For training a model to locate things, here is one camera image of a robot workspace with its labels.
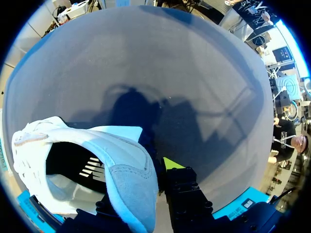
desk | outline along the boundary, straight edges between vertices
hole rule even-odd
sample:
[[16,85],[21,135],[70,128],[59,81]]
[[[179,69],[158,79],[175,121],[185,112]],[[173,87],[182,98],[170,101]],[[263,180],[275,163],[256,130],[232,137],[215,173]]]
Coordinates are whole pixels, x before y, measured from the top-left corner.
[[259,185],[271,148],[272,94],[259,56],[175,9],[122,7],[70,21],[24,56],[5,93],[10,166],[12,135],[28,122],[141,126],[159,157],[193,167],[214,210]]

man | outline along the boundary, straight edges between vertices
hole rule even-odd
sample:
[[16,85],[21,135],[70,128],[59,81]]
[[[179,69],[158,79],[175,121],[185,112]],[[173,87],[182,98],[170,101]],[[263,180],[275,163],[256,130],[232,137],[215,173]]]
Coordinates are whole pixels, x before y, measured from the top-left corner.
[[233,7],[226,13],[219,26],[242,41],[254,30],[272,26],[273,21],[277,19],[273,9],[261,0],[229,0],[225,1],[225,4]]
[[294,149],[298,153],[303,153],[308,148],[308,138],[305,135],[296,136],[294,124],[289,120],[274,118],[272,150],[277,150],[278,154],[269,157],[268,162],[277,162],[291,158]]

sneaker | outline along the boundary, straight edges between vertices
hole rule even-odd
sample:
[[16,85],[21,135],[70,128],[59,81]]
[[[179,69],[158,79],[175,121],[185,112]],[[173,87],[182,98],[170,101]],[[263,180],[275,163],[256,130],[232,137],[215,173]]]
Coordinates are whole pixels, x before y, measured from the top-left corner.
[[140,127],[68,127],[54,116],[14,133],[14,169],[51,213],[96,214],[106,191],[111,205],[134,232],[152,232],[158,193],[155,168],[138,143]]

hand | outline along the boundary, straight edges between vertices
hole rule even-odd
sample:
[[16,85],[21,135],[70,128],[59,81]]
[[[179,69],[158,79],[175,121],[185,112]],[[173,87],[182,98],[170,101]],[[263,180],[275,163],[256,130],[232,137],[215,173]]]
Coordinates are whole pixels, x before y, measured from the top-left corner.
[[277,118],[277,117],[275,117],[274,119],[273,119],[273,125],[278,125],[279,124],[279,122],[280,122],[280,119],[279,118]]
[[276,157],[269,157],[268,158],[268,163],[275,164],[276,163]]

